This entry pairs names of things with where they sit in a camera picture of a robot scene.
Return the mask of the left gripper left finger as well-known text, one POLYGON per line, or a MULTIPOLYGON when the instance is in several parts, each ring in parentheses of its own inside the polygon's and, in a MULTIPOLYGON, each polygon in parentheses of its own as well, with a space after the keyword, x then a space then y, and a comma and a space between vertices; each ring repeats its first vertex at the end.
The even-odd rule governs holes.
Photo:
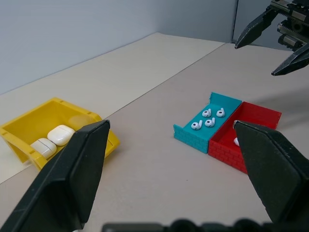
POLYGON ((39 172, 2 232, 72 232, 88 222, 102 175, 110 122, 77 130, 39 172))

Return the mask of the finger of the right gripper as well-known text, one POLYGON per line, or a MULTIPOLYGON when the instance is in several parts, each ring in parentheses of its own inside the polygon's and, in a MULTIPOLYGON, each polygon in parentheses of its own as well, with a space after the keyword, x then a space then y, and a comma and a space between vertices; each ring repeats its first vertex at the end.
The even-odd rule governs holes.
POLYGON ((276 70, 273 76, 286 75, 302 69, 309 64, 309 44, 302 46, 292 53, 276 70))
POLYGON ((247 46, 259 38, 262 32, 271 25, 278 13, 279 10, 277 8, 268 6, 262 14, 249 23, 243 30, 235 43, 235 49, 247 46))

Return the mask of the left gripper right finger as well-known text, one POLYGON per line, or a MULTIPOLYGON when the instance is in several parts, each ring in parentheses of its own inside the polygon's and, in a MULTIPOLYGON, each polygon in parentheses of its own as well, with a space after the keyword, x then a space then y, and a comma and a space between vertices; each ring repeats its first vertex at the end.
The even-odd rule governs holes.
POLYGON ((277 130, 234 121, 249 179, 270 219, 309 222, 309 161, 277 130))

